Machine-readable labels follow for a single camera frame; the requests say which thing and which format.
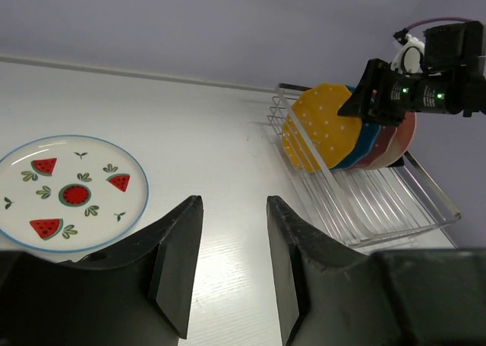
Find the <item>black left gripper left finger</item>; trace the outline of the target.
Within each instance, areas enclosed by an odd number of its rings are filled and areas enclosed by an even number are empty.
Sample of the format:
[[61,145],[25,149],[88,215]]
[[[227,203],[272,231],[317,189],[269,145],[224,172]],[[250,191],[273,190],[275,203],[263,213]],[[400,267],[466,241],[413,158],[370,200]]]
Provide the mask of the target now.
[[1,254],[3,345],[176,345],[188,335],[204,206],[72,262]]

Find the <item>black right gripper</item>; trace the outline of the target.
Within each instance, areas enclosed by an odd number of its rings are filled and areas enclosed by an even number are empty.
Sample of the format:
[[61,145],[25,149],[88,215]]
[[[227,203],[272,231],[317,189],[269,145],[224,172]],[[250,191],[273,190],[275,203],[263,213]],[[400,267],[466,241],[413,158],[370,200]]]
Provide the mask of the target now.
[[424,39],[418,73],[384,73],[382,60],[369,60],[338,116],[396,126],[407,112],[484,114],[485,25],[471,20],[431,27]]

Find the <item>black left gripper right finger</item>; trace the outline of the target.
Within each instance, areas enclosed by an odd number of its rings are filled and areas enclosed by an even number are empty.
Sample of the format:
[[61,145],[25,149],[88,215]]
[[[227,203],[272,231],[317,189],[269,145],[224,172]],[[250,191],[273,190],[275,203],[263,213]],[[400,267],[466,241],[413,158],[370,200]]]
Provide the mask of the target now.
[[483,345],[485,251],[364,255],[267,200],[284,345]]

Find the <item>yellow dotted plate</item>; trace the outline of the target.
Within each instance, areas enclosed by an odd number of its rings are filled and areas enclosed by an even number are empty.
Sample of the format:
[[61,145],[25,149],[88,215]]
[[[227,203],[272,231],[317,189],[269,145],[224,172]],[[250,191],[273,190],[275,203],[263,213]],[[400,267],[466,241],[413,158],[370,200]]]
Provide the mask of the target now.
[[[353,151],[361,133],[361,119],[338,115],[341,106],[351,95],[352,92],[345,85],[322,83],[303,92],[292,104],[296,121],[305,129],[329,169],[336,167]],[[290,115],[282,126],[282,144],[296,168],[309,172],[320,169]]]

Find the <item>white watermelon pattern plate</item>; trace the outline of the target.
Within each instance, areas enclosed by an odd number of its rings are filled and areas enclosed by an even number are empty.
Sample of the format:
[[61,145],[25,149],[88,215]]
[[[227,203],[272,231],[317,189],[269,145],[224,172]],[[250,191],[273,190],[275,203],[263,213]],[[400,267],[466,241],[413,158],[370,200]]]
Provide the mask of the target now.
[[47,253],[94,250],[137,224],[149,193],[142,166],[120,146],[44,137],[1,158],[1,236]]

